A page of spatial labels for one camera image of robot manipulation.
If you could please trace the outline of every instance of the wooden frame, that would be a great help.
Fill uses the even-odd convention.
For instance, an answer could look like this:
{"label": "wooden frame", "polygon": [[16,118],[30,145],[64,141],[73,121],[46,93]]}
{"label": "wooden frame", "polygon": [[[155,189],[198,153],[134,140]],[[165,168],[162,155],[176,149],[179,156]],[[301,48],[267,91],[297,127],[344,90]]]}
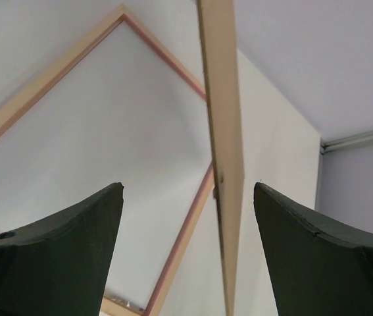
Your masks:
{"label": "wooden frame", "polygon": [[[37,78],[24,86],[10,101],[0,108],[0,137],[52,87],[73,69],[88,53],[105,39],[118,25],[126,22],[153,51],[161,57],[204,100],[205,88],[194,75],[148,30],[139,19],[121,4],[106,16],[93,30],[72,46],[61,58],[46,68]],[[110,316],[156,316],[160,313],[176,271],[191,239],[205,202],[214,186],[212,165],[209,166],[187,217],[168,256],[145,311],[134,310],[103,298],[101,310]]]}
{"label": "wooden frame", "polygon": [[243,201],[243,148],[234,0],[197,0],[215,169],[226,315],[233,316]]}

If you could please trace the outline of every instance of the white surface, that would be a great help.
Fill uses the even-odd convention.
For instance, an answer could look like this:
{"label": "white surface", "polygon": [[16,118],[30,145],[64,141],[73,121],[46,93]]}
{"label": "white surface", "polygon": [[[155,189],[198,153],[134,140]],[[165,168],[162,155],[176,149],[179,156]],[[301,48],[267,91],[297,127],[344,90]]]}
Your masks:
{"label": "white surface", "polygon": [[226,315],[217,211],[212,197],[205,204],[160,313],[189,315]]}
{"label": "white surface", "polygon": [[119,26],[0,138],[0,232],[122,182],[107,286],[145,307],[210,161],[194,111],[206,123],[197,94]]}
{"label": "white surface", "polygon": [[373,1],[236,0],[239,45],[325,140],[373,130]]}
{"label": "white surface", "polygon": [[373,232],[373,145],[324,155],[320,212]]}

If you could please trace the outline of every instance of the metal bar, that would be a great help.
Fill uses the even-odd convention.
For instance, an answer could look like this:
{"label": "metal bar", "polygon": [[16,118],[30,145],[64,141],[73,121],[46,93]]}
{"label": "metal bar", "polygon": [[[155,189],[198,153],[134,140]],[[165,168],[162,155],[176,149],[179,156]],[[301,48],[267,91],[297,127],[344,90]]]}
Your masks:
{"label": "metal bar", "polygon": [[373,144],[373,131],[357,134],[350,137],[340,138],[321,146],[321,153],[327,154],[334,151],[353,149]]}

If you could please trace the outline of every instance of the gray wall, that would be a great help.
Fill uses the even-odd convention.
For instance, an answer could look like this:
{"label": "gray wall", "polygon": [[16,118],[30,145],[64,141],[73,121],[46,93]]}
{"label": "gray wall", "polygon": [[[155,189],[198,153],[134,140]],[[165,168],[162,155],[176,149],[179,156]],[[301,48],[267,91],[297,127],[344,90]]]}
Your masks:
{"label": "gray wall", "polygon": [[373,232],[373,145],[324,155],[319,211]]}

